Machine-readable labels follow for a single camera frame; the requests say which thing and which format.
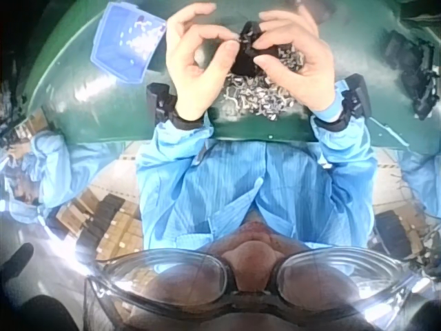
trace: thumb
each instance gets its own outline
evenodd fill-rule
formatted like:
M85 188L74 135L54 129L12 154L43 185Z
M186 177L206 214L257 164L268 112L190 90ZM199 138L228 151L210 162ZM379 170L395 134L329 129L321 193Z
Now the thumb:
M303 77L286 68L276 57L259 55L254 58L254 63L261 67L274 83L290 92L302 84Z
M225 77L233 66L236 60L236 56L239 52L239 42L235 40L229 40L222 43L216 54L214 55L212 62L205 70L205 79L210 83L223 84Z

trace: green table surface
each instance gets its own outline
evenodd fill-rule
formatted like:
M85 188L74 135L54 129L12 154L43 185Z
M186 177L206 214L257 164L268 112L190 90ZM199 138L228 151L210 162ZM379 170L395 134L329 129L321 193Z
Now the green table surface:
M132 0L140 9L167 19L190 0ZM165 67L165 42L161 41L142 84L128 85L106 75L90 62L96 28L107 5L106 0L79 0L58 23L25 85L23 105L28 114L42 108L47 120L60 129L70 143L118 140L145 140L152 137L154 107L146 97L151 82L172 85ZM331 46L338 79L362 74L368 85L373 118L389 126L412 150L434 154L440 151L441 120L415 119L411 100L400 84L400 71L382 60L381 43L388 31L408 37L422 37L440 44L426 30L405 27L398 19L398 4L386 0L334 0L334 16L320 26L321 37ZM210 16L217 23L240 32L244 23L258 20L258 13L269 9L289 9L285 0L221 0ZM204 48L205 63L214 46ZM217 139L272 141L314 141L310 125L298 115L271 122L263 117L246 116L238 121L210 118ZM373 121L367 122L374 146L403 148L395 137Z

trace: sleeve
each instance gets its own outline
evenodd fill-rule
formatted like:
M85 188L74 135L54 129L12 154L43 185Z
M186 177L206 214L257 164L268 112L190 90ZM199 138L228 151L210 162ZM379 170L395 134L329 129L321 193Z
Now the sleeve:
M373 228L372 191L377 161L365 119L352 118L342 132L319 128L314 117L311 124L326 160L332 165L332 222L349 222L351 244L365 247Z
M410 151L399 151L403 179L425 212L441 218L441 157L425 156Z
M40 172L39 200L47 208L57 207L80 194L93 178L124 151L120 143L84 143L66 146L63 136L50 131L32 139L32 152Z
M211 127L183 131L167 121L158 124L153 139L139 149L136 176L146 246L156 222L167 219L162 216L171 210L179 196L184 174L212 134Z

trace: person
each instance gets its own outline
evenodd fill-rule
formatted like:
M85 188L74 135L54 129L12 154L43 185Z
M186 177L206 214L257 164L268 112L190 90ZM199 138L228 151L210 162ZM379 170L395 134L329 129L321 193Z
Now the person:
M311 125L330 169L319 165L308 150L286 143L209 139L213 129L203 125L205 111L219 95L239 51L234 32L193 22L215 9L213 3L195 3L167 22L166 61L176 86L176 109L171 120L157 125L152 141L140 148L136 158L145 253L164 254L162 260L147 257L142 261L164 261L165 265L152 266L158 276L136 293L177 305L173 311L181 319L185 313L199 313L199 321L209 320L199 323L200 328L180 325L176 330L239 330L241 326L297 330L286 320L298 315L274 312L272 301L264 304L269 292L277 292L274 283L278 284L274 300L281 295L285 302L306 310L327 310L360 298L349 278L355 267L331 267L327 254L335 252L332 247L349 246L361 254L360 259L369 255L365 248L373 227L376 158L364 118L350 118L339 132L318 125L339 122L345 112L342 91L347 86L344 81L335 83L332 52L303 6L297 13L262 12L263 35L253 47L263 50L292 43L305 56L304 68L293 73L269 55L254 61L313 112ZM206 39L222 43L202 69L194 55ZM305 264L285 269L294 266L290 258L298 255ZM226 292L233 296L254 293L258 308L248 306L254 302L248 297L249 301L225 304L230 311L213 308L216 303L222 306ZM229 314L238 311L242 314ZM275 321L273 315L282 319ZM147 329L159 328L151 316L141 320Z
M441 155L421 155L406 150L398 151L397 156L402 178L424 213L441 219Z
M8 150L1 162L8 197L5 208L21 223L37 223L38 215L75 198L104 167L124 151L125 143L67 145L61 134L38 132Z

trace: blue plastic container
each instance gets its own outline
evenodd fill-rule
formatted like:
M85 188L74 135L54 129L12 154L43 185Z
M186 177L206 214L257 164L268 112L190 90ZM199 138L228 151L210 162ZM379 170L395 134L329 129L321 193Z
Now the blue plastic container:
M142 83L166 22L131 3L109 3L90 60L124 83Z

